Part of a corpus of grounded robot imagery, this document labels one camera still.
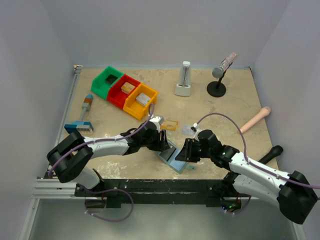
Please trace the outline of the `black card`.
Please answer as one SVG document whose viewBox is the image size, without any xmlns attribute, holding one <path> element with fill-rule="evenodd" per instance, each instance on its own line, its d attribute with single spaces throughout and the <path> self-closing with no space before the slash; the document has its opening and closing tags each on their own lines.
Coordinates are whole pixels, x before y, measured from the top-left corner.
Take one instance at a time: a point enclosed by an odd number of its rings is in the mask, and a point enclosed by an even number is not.
<svg viewBox="0 0 320 240">
<path fill-rule="evenodd" d="M 159 157 L 165 161 L 168 162 L 169 159 L 172 157 L 172 155 L 175 153 L 176 148 L 172 146 L 171 148 L 167 149 L 166 151 L 163 151 L 159 154 Z"/>
</svg>

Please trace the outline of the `green card holder wallet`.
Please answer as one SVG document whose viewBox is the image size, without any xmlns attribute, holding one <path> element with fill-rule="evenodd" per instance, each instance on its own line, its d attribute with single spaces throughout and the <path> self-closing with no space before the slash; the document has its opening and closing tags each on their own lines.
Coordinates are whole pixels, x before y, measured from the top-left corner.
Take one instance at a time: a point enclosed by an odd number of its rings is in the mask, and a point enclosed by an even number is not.
<svg viewBox="0 0 320 240">
<path fill-rule="evenodd" d="M 159 154 L 161 152 L 157 152 L 156 155 L 158 156 L 158 158 L 160 160 L 162 160 L 167 166 L 169 166 L 171 169 L 173 169 L 178 174 L 181 174 L 184 170 L 195 171 L 196 167 L 191 165 L 191 164 L 189 164 L 188 162 L 175 160 L 175 157 L 180 152 L 180 149 L 177 148 L 177 146 L 174 143 L 172 143 L 170 140 L 168 140 L 168 143 L 171 145 L 171 147 L 175 147 L 176 148 L 174 154 L 171 156 L 169 161 L 164 161 L 159 157 Z"/>
</svg>

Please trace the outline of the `white VIP card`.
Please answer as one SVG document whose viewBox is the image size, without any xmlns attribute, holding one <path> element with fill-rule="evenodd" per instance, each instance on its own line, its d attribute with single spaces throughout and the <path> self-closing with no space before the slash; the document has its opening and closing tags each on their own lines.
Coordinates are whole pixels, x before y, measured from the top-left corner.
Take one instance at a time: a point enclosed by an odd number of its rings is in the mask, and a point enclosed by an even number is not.
<svg viewBox="0 0 320 240">
<path fill-rule="evenodd" d="M 196 133 L 196 130 L 193 130 L 193 127 L 192 126 L 187 126 L 187 125 L 184 125 L 182 127 L 182 134 L 183 135 L 186 135 L 186 136 L 194 136 Z"/>
</svg>

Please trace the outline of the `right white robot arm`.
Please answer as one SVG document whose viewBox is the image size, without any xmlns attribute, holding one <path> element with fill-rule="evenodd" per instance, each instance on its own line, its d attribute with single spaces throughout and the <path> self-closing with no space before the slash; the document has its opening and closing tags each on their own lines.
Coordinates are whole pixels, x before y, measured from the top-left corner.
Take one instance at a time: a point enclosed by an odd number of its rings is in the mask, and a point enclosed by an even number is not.
<svg viewBox="0 0 320 240">
<path fill-rule="evenodd" d="M 301 172 L 280 171 L 248 158 L 238 149 L 222 144 L 208 129 L 187 138 L 175 159 L 192 163 L 210 159 L 217 167 L 230 172 L 231 185 L 236 192 L 274 205 L 296 224 L 305 222 L 318 201 Z"/>
</svg>

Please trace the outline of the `card stack in yellow bin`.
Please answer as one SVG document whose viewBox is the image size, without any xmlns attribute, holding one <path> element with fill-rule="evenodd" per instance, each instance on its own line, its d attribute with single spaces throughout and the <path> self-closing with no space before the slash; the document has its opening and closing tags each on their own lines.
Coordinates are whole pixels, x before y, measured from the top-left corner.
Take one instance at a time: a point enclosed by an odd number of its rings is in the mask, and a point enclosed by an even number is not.
<svg viewBox="0 0 320 240">
<path fill-rule="evenodd" d="M 136 98 L 135 100 L 142 106 L 146 106 L 149 101 L 151 100 L 151 98 L 149 96 L 147 96 L 145 93 L 140 93 Z"/>
</svg>

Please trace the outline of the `card stack in red bin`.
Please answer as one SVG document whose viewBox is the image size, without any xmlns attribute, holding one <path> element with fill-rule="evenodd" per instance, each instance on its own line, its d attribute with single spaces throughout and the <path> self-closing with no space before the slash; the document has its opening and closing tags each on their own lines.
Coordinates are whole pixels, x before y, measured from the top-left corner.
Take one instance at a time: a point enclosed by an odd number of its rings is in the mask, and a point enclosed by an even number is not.
<svg viewBox="0 0 320 240">
<path fill-rule="evenodd" d="M 129 95 L 135 89 L 135 86 L 129 82 L 125 82 L 120 89 L 123 93 Z"/>
</svg>

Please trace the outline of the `yellow plastic bin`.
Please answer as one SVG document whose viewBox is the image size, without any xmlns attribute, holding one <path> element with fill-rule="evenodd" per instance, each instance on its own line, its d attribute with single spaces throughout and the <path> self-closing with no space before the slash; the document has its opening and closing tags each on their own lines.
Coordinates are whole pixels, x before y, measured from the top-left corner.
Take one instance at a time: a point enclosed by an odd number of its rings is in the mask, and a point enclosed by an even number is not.
<svg viewBox="0 0 320 240">
<path fill-rule="evenodd" d="M 156 103 L 157 95 L 156 90 L 141 83 L 128 95 L 123 110 L 137 120 L 141 120 L 147 115 L 150 104 Z"/>
</svg>

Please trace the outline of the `white metronome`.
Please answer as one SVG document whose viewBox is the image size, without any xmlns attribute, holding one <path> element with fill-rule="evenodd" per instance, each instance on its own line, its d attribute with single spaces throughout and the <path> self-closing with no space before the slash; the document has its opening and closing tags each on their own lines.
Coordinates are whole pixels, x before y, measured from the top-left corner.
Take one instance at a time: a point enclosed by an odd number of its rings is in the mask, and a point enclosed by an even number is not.
<svg viewBox="0 0 320 240">
<path fill-rule="evenodd" d="M 181 97 L 191 95 L 191 62 L 183 61 L 178 82 L 175 85 L 174 94 Z"/>
</svg>

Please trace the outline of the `red plastic bin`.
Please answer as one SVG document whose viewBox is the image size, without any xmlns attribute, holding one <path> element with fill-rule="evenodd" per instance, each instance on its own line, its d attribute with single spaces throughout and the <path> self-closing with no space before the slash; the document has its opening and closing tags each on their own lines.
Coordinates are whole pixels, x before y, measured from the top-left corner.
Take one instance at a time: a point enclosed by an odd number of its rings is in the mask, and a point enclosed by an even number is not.
<svg viewBox="0 0 320 240">
<path fill-rule="evenodd" d="M 132 90 L 129 92 L 124 92 L 122 90 L 122 86 L 124 84 L 130 84 L 133 86 Z M 107 101 L 113 104 L 114 106 L 118 107 L 119 109 L 123 109 L 124 104 L 130 93 L 135 90 L 141 82 L 138 80 L 124 74 L 120 77 L 119 80 L 108 90 L 107 94 Z"/>
</svg>

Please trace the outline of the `toy block hammer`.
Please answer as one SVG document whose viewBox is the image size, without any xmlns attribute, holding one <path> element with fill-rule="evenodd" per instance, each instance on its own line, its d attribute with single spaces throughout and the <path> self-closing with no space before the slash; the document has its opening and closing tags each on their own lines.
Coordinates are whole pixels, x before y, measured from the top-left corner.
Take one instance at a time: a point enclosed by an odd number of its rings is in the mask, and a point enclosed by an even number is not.
<svg viewBox="0 0 320 240">
<path fill-rule="evenodd" d="M 93 102 L 93 95 L 88 94 L 82 104 L 82 112 L 78 120 L 64 124 L 64 129 L 68 134 L 79 132 L 83 135 L 90 135 L 94 132 L 94 127 L 90 121 L 84 121 L 85 114 L 90 111 Z"/>
</svg>

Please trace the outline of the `black item in green bin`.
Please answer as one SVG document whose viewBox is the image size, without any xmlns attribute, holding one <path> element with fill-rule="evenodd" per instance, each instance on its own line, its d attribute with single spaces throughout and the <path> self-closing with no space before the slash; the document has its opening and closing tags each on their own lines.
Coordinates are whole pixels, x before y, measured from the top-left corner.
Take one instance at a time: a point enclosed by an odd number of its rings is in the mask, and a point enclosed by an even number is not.
<svg viewBox="0 0 320 240">
<path fill-rule="evenodd" d="M 105 82 L 109 85 L 112 85 L 118 79 L 117 76 L 110 74 L 106 79 Z"/>
</svg>

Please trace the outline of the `green plastic bin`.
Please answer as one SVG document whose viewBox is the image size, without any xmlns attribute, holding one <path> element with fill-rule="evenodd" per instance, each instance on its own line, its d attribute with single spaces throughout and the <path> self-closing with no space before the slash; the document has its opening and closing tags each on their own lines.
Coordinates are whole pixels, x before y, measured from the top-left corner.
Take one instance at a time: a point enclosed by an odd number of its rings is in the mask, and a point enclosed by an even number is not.
<svg viewBox="0 0 320 240">
<path fill-rule="evenodd" d="M 110 88 L 124 75 L 123 72 L 108 66 L 91 84 L 91 91 L 100 98 L 106 100 Z"/>
</svg>

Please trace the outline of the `grey glitter microphone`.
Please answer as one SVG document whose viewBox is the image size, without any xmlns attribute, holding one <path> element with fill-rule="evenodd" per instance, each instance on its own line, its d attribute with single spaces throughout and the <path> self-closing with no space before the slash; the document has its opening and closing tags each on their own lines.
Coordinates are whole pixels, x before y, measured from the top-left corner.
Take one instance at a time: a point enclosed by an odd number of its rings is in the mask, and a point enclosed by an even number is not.
<svg viewBox="0 0 320 240">
<path fill-rule="evenodd" d="M 221 63 L 219 66 L 213 68 L 212 70 L 212 76 L 216 79 L 219 79 L 223 76 L 225 71 L 230 67 L 230 65 L 236 60 L 238 57 L 238 54 L 235 52 L 232 52 L 229 54 Z"/>
</svg>

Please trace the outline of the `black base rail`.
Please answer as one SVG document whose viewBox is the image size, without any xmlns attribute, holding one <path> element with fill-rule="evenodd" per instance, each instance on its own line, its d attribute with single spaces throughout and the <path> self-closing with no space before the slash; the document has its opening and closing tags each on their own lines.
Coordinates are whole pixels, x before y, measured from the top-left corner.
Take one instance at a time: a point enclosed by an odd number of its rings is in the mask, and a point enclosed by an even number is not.
<svg viewBox="0 0 320 240">
<path fill-rule="evenodd" d="M 243 206 L 243 195 L 216 179 L 105 179 L 90 192 L 77 185 L 75 196 L 86 198 L 90 208 L 120 208 L 131 200 L 136 205 L 205 205 L 232 212 Z"/>
</svg>

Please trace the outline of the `aluminium frame rail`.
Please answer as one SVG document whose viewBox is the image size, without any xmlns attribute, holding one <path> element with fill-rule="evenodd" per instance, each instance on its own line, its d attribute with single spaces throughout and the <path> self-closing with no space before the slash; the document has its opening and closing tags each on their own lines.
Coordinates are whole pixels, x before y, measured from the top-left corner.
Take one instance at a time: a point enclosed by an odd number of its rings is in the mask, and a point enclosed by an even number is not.
<svg viewBox="0 0 320 240">
<path fill-rule="evenodd" d="M 68 93 L 67 100 L 65 102 L 65 108 L 61 121 L 59 123 L 57 136 L 55 138 L 55 144 L 62 138 L 64 130 L 64 124 L 69 116 L 71 103 L 74 98 L 74 92 L 77 87 L 78 80 L 83 69 L 82 65 L 74 65 L 73 79 L 71 82 L 71 88 Z M 34 225 L 36 214 L 39 208 L 41 200 L 71 200 L 75 198 L 75 184 L 68 183 L 66 186 L 62 186 L 58 179 L 49 179 L 45 175 L 43 178 L 38 177 L 35 180 L 35 185 L 31 193 L 31 201 L 27 208 L 26 217 L 23 222 L 22 230 L 19 235 L 20 240 L 28 240 L 31 235 L 31 231 Z"/>
</svg>

